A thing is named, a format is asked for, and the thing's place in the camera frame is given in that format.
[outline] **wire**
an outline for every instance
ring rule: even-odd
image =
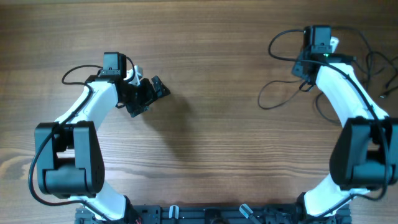
[[[363,73],[365,73],[365,74],[368,73],[367,71],[365,71],[365,69],[363,69],[363,68],[360,66],[360,64],[358,63],[357,60],[354,60],[354,64],[359,68],[359,71],[361,71],[361,72],[363,72]],[[377,72],[371,74],[371,76],[375,76],[375,75],[380,74],[381,72],[384,71],[384,69],[385,69],[385,67],[380,68],[380,70],[378,70]]]
[[[398,90],[398,86],[395,86],[394,88],[391,88],[390,90],[387,90],[383,93],[380,94],[380,98],[386,98],[388,95],[390,95],[390,93],[392,93],[393,91]]]
[[[43,142],[41,143],[41,145],[39,146],[39,148],[37,149],[37,152],[35,154],[35,156],[32,159],[32,163],[30,164],[30,168],[29,168],[29,175],[28,175],[28,186],[29,186],[29,190],[30,193],[32,194],[33,198],[36,199],[36,201],[44,204],[44,205],[48,205],[48,206],[62,206],[62,205],[71,205],[74,203],[80,203],[82,204],[84,207],[89,208],[91,211],[95,212],[97,215],[101,216],[103,219],[105,219],[106,221],[110,222],[111,220],[106,217],[103,213],[99,212],[97,209],[95,209],[95,207],[92,207],[90,204],[87,203],[87,201],[84,200],[72,200],[72,201],[67,201],[67,202],[57,202],[57,203],[53,203],[53,202],[48,202],[43,200],[42,198],[40,198],[37,194],[36,191],[34,190],[34,185],[33,185],[33,173],[34,173],[34,169],[35,169],[35,165],[37,163],[37,160],[39,159],[40,154],[42,153],[45,145],[50,141],[50,139],[53,138],[55,133],[58,133],[61,128],[63,128],[63,126],[70,121],[73,117],[76,116],[76,114],[82,109],[82,107],[84,107],[84,105],[90,100],[92,94],[93,94],[93,89],[91,86],[89,86],[86,83],[83,82],[66,82],[65,78],[67,77],[67,75],[69,73],[71,73],[72,71],[79,69],[79,68],[84,68],[84,67],[95,67],[95,68],[102,68],[98,65],[81,65],[81,66],[77,66],[69,71],[67,71],[63,77],[62,77],[62,83],[65,85],[83,85],[85,87],[87,87],[88,89],[88,94],[86,96],[86,98],[80,103],[80,105],[64,120],[62,121],[58,126],[56,126],[51,133],[43,140]]]
[[[127,58],[127,60],[129,60],[131,66],[132,66],[132,75],[131,75],[130,78],[128,78],[128,79],[125,80],[126,83],[129,83],[129,82],[131,82],[131,81],[134,79],[134,77],[136,76],[136,69],[134,68],[134,63],[132,62],[131,58],[129,58],[129,57],[127,57],[127,56],[126,56],[126,58]]]
[[[330,118],[326,117],[326,116],[322,113],[322,111],[321,111],[321,109],[320,109],[320,107],[319,107],[319,104],[318,104],[319,98],[320,98],[322,95],[323,95],[323,92],[319,93],[319,94],[317,95],[317,97],[315,97],[315,100],[314,100],[314,102],[315,102],[315,107],[316,107],[316,109],[318,110],[319,114],[322,116],[322,118],[324,118],[325,120],[327,120],[327,121],[329,121],[329,122],[331,122],[331,123],[333,123],[333,124],[340,124],[340,120],[330,119]]]
[[[293,98],[296,96],[296,94],[299,93],[300,90],[297,90],[295,93],[293,93],[293,95],[292,95],[288,100],[285,100],[285,101],[279,103],[278,105],[270,106],[270,107],[265,107],[265,106],[262,106],[262,105],[260,104],[261,93],[265,90],[265,88],[267,88],[268,85],[270,85],[270,84],[272,84],[272,83],[275,83],[275,82],[280,82],[280,83],[297,83],[297,82],[301,82],[301,81],[302,81],[301,79],[300,79],[300,80],[296,80],[296,81],[274,80],[274,81],[271,81],[271,82],[267,83],[267,84],[264,85],[264,86],[261,88],[261,90],[260,90],[259,96],[258,96],[258,98],[257,98],[257,104],[258,104],[259,107],[260,107],[261,109],[263,109],[263,110],[271,110],[271,109],[274,109],[274,108],[277,108],[277,107],[280,107],[280,106],[284,105],[285,103],[287,103],[287,102],[289,102],[291,99],[293,99]]]
[[[271,52],[271,47],[272,44],[275,42],[276,39],[278,39],[278,37],[290,33],[290,32],[299,32],[300,30],[287,30],[287,31],[283,31],[280,34],[277,34],[269,43],[268,45],[268,54],[278,60],[283,60],[283,61],[287,61],[287,62],[307,62],[307,63],[313,63],[313,64],[317,64],[317,65],[321,65],[321,66],[326,66],[329,67],[333,70],[335,70],[336,72],[340,73],[343,77],[345,77],[354,87],[354,89],[357,91],[358,95],[362,98],[364,104],[366,105],[368,111],[370,112],[370,114],[372,115],[373,119],[374,119],[374,123],[376,124],[376,127],[378,129],[378,137],[379,137],[379,141],[381,142],[381,148],[384,152],[384,162],[385,162],[385,169],[384,169],[384,183],[382,186],[382,191],[379,194],[378,197],[369,197],[367,195],[361,195],[361,194],[351,194],[349,197],[362,197],[368,200],[372,200],[372,201],[377,201],[382,199],[386,192],[387,192],[387,188],[388,188],[388,184],[389,184],[389,150],[388,150],[388,144],[387,144],[387,138],[384,135],[384,130],[381,126],[381,122],[379,120],[379,118],[377,117],[377,114],[374,112],[372,105],[370,105],[370,103],[368,102],[368,100],[366,99],[365,95],[363,94],[363,92],[361,91],[361,89],[359,88],[359,86],[357,86],[357,84],[354,82],[354,80],[347,74],[345,74],[345,72],[343,72],[342,70],[340,70],[339,68],[332,66],[328,63],[323,63],[323,62],[318,62],[318,61],[314,61],[314,60],[300,60],[300,59],[296,59],[296,58],[285,58],[285,57],[280,57],[280,56],[276,56]]]
[[[396,74],[385,84],[385,88],[388,88],[389,85],[391,84],[391,82],[394,81],[394,79],[398,76],[398,68],[394,65],[392,60],[389,60],[384,54],[377,52],[377,51],[369,52],[368,55],[366,56],[366,58],[372,57],[372,55],[374,55],[374,54],[381,56],[396,71]]]
[[[334,30],[350,30],[352,32],[359,34],[359,36],[362,38],[363,42],[365,43],[366,47],[368,48],[368,52],[372,52],[372,48],[369,44],[368,39],[365,37],[365,35],[360,30],[355,29],[354,27],[348,27],[348,26],[333,26],[332,29],[334,29]],[[371,79],[371,70],[372,70],[372,66],[373,66],[373,55],[370,56],[369,58],[366,57],[366,67],[368,69],[367,71],[365,71],[361,66],[359,66],[359,64],[357,64],[357,66],[360,70],[362,70],[368,76],[368,81],[366,82],[366,86],[365,86],[365,90],[367,91],[369,88],[369,81]]]

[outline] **wooden surface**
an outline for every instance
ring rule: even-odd
[[[310,24],[355,26],[375,50],[398,53],[397,4],[382,1],[175,1],[0,7],[0,223],[72,223],[77,205],[45,207],[27,188],[34,128],[63,114],[81,87],[62,75],[82,64],[102,64],[119,51],[158,75],[172,95],[132,119],[114,109],[98,131],[106,179],[134,205],[262,205],[293,202],[328,173],[341,127],[313,109],[319,93],[299,93],[275,110],[258,108],[260,88],[295,80],[292,64],[266,53],[271,38]],[[366,54],[353,34],[335,32],[339,52]],[[301,34],[275,43],[296,57]],[[94,74],[82,69],[69,80]],[[391,116],[394,93],[371,96]],[[271,86],[262,103],[289,97],[297,83]],[[326,114],[333,110],[321,99]],[[396,223],[397,187],[381,202],[357,199],[354,223]]]

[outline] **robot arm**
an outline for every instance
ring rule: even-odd
[[[138,66],[134,71],[126,71],[125,61],[123,54],[105,53],[104,69],[86,80],[92,90],[90,98],[46,144],[37,161],[37,170],[39,188],[44,194],[84,201],[97,220],[104,220],[105,216],[115,223],[136,223],[139,216],[129,199],[104,181],[104,162],[96,131],[118,103],[123,103],[134,117],[146,111],[155,100],[169,95],[170,91],[158,77],[152,79],[152,86],[148,79],[142,78],[142,69]],[[35,130],[37,151],[45,136],[68,119],[88,94],[89,88],[85,86],[81,96],[64,115],[54,123],[38,125]],[[56,152],[66,148],[75,150],[74,158],[57,156]]]
[[[351,79],[360,87],[370,104],[372,104],[377,117],[380,120],[388,117],[388,114],[380,109],[375,102],[369,97],[363,87],[359,84],[355,77],[354,69],[351,65],[345,63],[331,63],[331,65],[339,68],[348,74]],[[345,126],[347,119],[362,117],[364,119],[373,119],[372,115],[366,108],[362,98],[358,95],[347,79],[341,76],[337,71],[329,67],[320,67],[317,75],[317,87],[329,99],[333,109],[335,109],[342,127]],[[311,216],[318,216],[329,209],[338,205],[351,194],[368,194],[370,190],[367,188],[352,188],[349,190],[341,190],[340,186],[335,184],[332,176],[329,174],[321,181],[313,190],[309,190],[304,195],[305,209]],[[337,210],[326,216],[335,215]]]
[[[307,52],[300,55],[302,59],[323,58],[323,60],[331,62],[343,60],[341,58],[345,55],[335,55],[333,59],[328,58],[330,55],[334,55],[333,52],[338,44],[337,38],[330,38],[328,35],[330,36],[330,27],[307,27],[304,34],[304,49],[307,49]],[[330,46],[322,44],[327,41],[330,41]],[[393,164],[396,163],[394,152],[397,150],[392,143],[392,139],[396,138],[396,134],[393,133],[393,129],[397,130],[396,121],[389,119],[388,114],[373,102],[359,83],[354,69],[349,63],[329,64],[340,69],[352,79],[372,106],[378,120],[382,121],[390,141],[390,157],[394,158],[387,168],[391,174],[387,177],[388,184],[393,184],[397,180],[397,177],[392,176],[394,173],[392,169],[395,167]],[[369,142],[376,139],[374,117],[351,82],[330,67],[314,68],[313,65],[296,63],[295,68],[300,68],[300,66],[304,67],[302,70],[299,69],[300,72],[303,72],[294,72],[294,75],[306,78],[310,82],[315,80],[317,87],[329,99],[343,127],[343,132],[330,159],[331,173],[313,190],[306,192],[302,199],[307,215],[327,217],[335,215],[337,212],[335,207],[338,205],[342,207],[342,202],[348,203],[350,200],[347,199],[351,198],[351,195],[365,195],[370,190],[379,189],[384,184],[386,164],[381,159],[381,150],[368,152]]]

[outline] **wood grain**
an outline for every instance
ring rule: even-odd
[[[60,83],[63,73],[101,65],[107,51],[130,56],[145,77],[158,75],[172,91],[134,119],[112,110],[98,131],[106,179],[133,204],[293,202],[327,175],[341,128],[314,110],[318,90],[275,110],[257,107],[265,83],[295,80],[291,63],[268,56],[269,41],[310,24],[354,26],[392,57],[398,53],[396,9],[387,1],[293,0],[1,6],[0,223],[73,221],[76,206],[45,207],[29,195],[33,132],[80,95],[80,87]],[[360,60],[366,54],[354,34],[334,34],[340,52]],[[296,57],[301,43],[300,34],[287,35],[273,51]],[[85,68],[69,79],[93,73]],[[397,116],[397,93],[377,97],[391,75],[387,69],[376,77],[370,94]],[[270,86],[262,103],[276,104],[297,87]],[[321,107],[335,116],[326,98]],[[391,187],[381,202],[356,200],[354,223],[396,223],[397,199],[397,187]]]

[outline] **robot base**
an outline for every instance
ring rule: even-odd
[[[297,220],[299,216],[295,203],[251,207],[253,213],[250,218],[245,218],[239,207],[181,207],[178,208],[177,215],[175,212],[173,215],[178,218],[169,218],[170,208],[143,205],[134,206],[134,209],[141,217],[141,223],[134,224],[351,224],[352,222],[349,205],[341,207],[335,216],[309,218],[304,221]],[[95,220],[95,216],[85,208],[76,210],[75,224],[97,223],[106,222]]]

